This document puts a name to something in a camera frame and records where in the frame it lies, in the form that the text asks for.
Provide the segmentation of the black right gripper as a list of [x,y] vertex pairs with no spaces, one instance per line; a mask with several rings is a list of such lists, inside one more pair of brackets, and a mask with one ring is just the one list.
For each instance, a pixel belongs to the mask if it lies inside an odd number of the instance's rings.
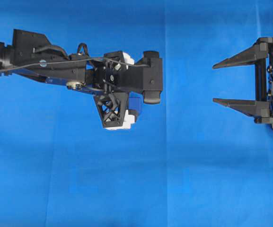
[[251,117],[265,117],[273,123],[273,38],[259,38],[250,48],[227,58],[213,69],[245,66],[255,63],[256,100],[214,98],[213,102]]

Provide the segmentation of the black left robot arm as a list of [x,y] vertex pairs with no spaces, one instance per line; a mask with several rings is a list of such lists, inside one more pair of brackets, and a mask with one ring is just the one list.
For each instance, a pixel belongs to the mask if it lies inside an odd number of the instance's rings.
[[117,78],[134,64],[123,51],[92,57],[85,43],[66,51],[44,34],[14,30],[11,45],[0,42],[0,76],[16,73],[46,84],[93,96],[102,125],[108,130],[129,129],[139,111],[129,108],[129,92],[116,85]]

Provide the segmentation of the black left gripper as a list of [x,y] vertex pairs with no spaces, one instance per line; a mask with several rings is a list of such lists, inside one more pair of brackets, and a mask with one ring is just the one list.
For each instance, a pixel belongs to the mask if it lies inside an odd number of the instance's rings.
[[94,95],[103,128],[128,130],[141,115],[139,110],[129,109],[129,92],[117,85],[118,77],[134,60],[125,52],[111,52],[105,59],[91,60],[92,69],[86,70],[85,91]]

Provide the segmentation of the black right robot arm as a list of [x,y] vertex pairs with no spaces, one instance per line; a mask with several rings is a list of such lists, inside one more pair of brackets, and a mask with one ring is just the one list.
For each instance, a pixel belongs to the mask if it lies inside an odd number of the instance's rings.
[[273,37],[258,38],[251,47],[213,65],[213,69],[246,65],[255,67],[255,100],[215,98],[213,101],[273,129]]

